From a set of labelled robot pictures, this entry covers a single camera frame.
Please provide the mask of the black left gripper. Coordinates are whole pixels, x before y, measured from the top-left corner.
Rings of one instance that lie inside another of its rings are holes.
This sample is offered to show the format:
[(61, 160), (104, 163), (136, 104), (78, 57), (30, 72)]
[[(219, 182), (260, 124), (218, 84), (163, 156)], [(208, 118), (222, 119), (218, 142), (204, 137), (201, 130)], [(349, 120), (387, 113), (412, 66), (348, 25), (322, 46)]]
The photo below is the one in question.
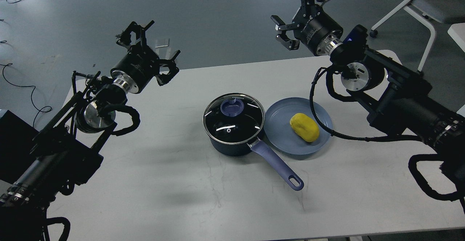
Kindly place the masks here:
[(159, 86), (168, 84), (179, 68), (177, 50), (170, 59), (161, 59), (147, 44), (146, 31), (153, 26), (151, 20), (146, 26), (131, 22), (120, 34), (116, 35), (116, 44), (127, 49), (126, 55), (111, 69), (112, 86), (125, 94), (139, 94), (155, 78)]

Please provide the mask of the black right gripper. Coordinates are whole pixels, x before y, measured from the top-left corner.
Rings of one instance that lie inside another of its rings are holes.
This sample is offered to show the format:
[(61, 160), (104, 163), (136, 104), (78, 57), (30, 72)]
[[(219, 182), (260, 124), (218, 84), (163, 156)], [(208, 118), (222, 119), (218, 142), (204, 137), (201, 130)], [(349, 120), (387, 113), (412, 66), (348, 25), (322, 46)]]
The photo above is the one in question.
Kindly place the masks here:
[[(301, 6), (292, 18), (291, 24), (286, 24), (279, 16), (271, 15), (276, 24), (276, 40), (288, 50), (299, 49), (300, 42), (315, 56), (329, 55), (331, 49), (341, 41), (343, 28), (327, 13), (323, 6), (330, 0), (300, 0)], [(286, 34), (294, 32), (296, 39)]]

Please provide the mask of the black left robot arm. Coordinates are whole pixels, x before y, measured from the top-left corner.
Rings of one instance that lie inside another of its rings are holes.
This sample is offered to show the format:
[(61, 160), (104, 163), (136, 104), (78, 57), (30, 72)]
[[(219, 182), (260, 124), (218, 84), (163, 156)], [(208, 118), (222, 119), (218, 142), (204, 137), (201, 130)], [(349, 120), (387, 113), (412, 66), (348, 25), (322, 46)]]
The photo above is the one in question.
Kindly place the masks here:
[(156, 78), (164, 86), (179, 72), (176, 51), (161, 59), (147, 44), (146, 26), (131, 22), (117, 36), (126, 55), (109, 76), (97, 72), (72, 74), (72, 97), (38, 131), (13, 112), (1, 110), (1, 240), (48, 241), (48, 227), (63, 225), (66, 241), (71, 224), (65, 217), (47, 217), (56, 195), (71, 195), (100, 168), (100, 150), (110, 136), (135, 131), (140, 114), (127, 105), (129, 93), (139, 94)]

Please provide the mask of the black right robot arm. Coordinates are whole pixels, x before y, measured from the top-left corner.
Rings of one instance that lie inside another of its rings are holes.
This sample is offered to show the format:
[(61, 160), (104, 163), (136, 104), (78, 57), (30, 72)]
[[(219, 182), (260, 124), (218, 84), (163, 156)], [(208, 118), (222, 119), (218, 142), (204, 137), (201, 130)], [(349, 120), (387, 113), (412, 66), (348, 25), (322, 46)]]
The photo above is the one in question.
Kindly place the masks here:
[[(410, 157), (408, 169), (417, 185), (429, 197), (439, 201), (460, 201), (464, 205), (464, 117), (450, 111), (429, 97), (432, 86), (420, 71), (412, 71), (392, 58), (370, 49), (368, 30), (355, 26), (342, 41), (343, 28), (323, 10), (330, 0), (300, 0), (292, 23), (272, 15), (276, 39), (288, 50), (300, 44), (315, 56), (329, 56), (331, 65), (321, 67), (312, 81), (309, 105), (313, 115), (315, 87), (325, 75), (327, 91), (342, 102), (357, 102), (367, 110), (371, 127), (383, 132), (379, 137), (344, 135), (317, 124), (335, 136), (366, 142), (418, 141), (435, 154)], [(456, 190), (441, 194), (435, 191), (418, 171), (418, 162), (441, 162), (440, 170)]]

